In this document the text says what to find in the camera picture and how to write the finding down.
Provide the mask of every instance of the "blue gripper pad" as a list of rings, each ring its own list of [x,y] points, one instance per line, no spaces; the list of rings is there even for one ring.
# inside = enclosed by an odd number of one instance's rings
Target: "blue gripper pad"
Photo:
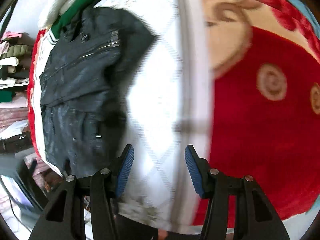
[[[131,171],[132,163],[134,160],[134,149],[131,144],[127,144],[122,152],[120,158],[123,158],[122,166],[118,173],[118,181],[116,186],[116,197],[120,197],[124,191],[125,185],[127,184],[128,177]]]
[[[189,145],[186,147],[184,151],[184,157],[185,157],[186,164],[192,179],[193,187],[195,188],[196,193],[200,197],[202,197],[204,195],[204,190],[202,188],[202,177],[197,167],[197,164],[191,154]]]
[[[210,170],[209,163],[206,159],[199,158],[192,145],[186,147],[184,157],[196,193],[200,198],[209,198],[213,190],[208,177],[208,172]]]

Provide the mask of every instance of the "black cable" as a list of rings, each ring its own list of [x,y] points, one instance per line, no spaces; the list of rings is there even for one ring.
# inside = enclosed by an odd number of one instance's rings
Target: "black cable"
[[[12,202],[11,202],[11,198],[9,197],[9,201],[10,201],[10,206],[11,206],[11,211],[14,215],[14,217],[16,218],[16,220],[18,220],[19,223],[21,223],[30,233],[31,233],[31,230],[24,224],[21,222],[21,220],[16,216],[16,214],[14,213],[13,211],[13,207],[12,207]]]
[[[7,222],[0,213],[0,238],[1,240],[19,240],[12,232]]]

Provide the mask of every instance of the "folded clothes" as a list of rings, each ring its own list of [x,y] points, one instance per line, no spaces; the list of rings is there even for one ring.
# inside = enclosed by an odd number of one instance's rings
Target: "folded clothes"
[[[8,65],[3,65],[0,66],[0,79],[6,80],[8,77],[16,78],[14,75],[16,73],[16,67],[15,66],[8,66]]]
[[[15,78],[6,78],[5,80],[0,79],[0,84],[1,85],[14,85],[16,83]]]
[[[5,40],[5,39],[10,39],[10,38],[15,38],[15,37],[22,37],[22,33],[12,33],[10,31],[7,31],[1,38],[1,40]]]
[[[0,59],[0,66],[2,65],[9,65],[9,66],[17,66],[19,64],[19,59],[16,57],[9,57]]]
[[[0,103],[11,102],[14,93],[10,91],[0,91]]]
[[[0,90],[6,89],[7,91],[25,91],[26,86],[29,84],[29,79],[19,79],[16,80],[14,84],[12,82],[10,84],[0,84]]]
[[[3,53],[1,55],[0,59],[10,58],[10,57],[21,57],[24,55],[31,55],[31,51],[32,51],[32,46],[22,45],[22,44],[13,45],[8,48],[6,53]]]
[[[9,73],[8,75],[9,77],[16,78],[16,79],[26,79],[26,78],[29,78],[29,70],[28,69],[21,70],[15,73]]]

